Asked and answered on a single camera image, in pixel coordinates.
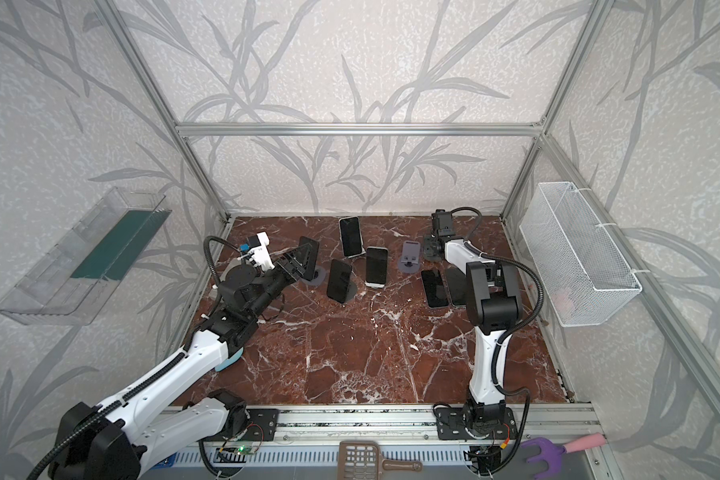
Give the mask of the teal phone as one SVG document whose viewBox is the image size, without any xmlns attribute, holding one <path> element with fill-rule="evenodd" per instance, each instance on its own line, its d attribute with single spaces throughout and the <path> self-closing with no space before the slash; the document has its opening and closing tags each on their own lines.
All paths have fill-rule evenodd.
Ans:
<svg viewBox="0 0 720 480">
<path fill-rule="evenodd" d="M 456 267 L 446 269 L 446 282 L 451 304 L 455 307 L 466 306 L 466 275 Z"/>
</svg>

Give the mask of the purple-edged phone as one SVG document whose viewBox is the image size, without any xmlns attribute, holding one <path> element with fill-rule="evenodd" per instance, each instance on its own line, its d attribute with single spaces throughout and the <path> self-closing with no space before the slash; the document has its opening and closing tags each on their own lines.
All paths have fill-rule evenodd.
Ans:
<svg viewBox="0 0 720 480">
<path fill-rule="evenodd" d="M 444 308 L 449 305 L 447 290 L 439 270 L 422 270 L 421 280 L 429 308 Z"/>
</svg>

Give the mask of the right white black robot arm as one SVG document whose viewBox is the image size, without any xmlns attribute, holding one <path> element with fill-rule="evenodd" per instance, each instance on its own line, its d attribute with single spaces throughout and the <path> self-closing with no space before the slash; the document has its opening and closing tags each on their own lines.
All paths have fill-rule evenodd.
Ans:
<svg viewBox="0 0 720 480">
<path fill-rule="evenodd" d="M 507 399 L 530 395 L 526 387 L 511 391 L 504 385 L 508 345 L 511 336 L 540 311 L 536 306 L 523 316 L 520 274 L 526 273 L 535 283 L 540 280 L 526 265 L 483 252 L 472 244 L 469 235 L 459 235 L 454 226 L 454 215 L 459 212 L 474 213 L 476 225 L 482 221 L 482 214 L 473 207 L 437 209 L 431 215 L 432 231 L 425 237 L 424 247 L 426 259 L 444 260 L 465 276 L 465 307 L 475 332 L 474 370 L 456 435 L 500 439 L 507 446 L 519 435 Z"/>
</svg>

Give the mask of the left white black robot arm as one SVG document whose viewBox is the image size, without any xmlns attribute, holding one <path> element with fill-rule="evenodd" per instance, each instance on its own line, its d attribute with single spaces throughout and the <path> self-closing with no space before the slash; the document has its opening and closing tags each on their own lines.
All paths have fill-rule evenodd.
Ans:
<svg viewBox="0 0 720 480">
<path fill-rule="evenodd" d="M 159 414 L 207 372 L 228 366 L 253 336 L 265 310 L 284 290 L 315 273 L 318 243 L 306 237 L 274 262 L 248 250 L 246 273 L 218 285 L 220 305 L 171 357 L 120 392 L 62 417 L 54 447 L 29 473 L 52 479 L 138 479 L 191 442 L 239 438 L 252 422 L 245 401 L 226 389 L 170 418 Z"/>
</svg>

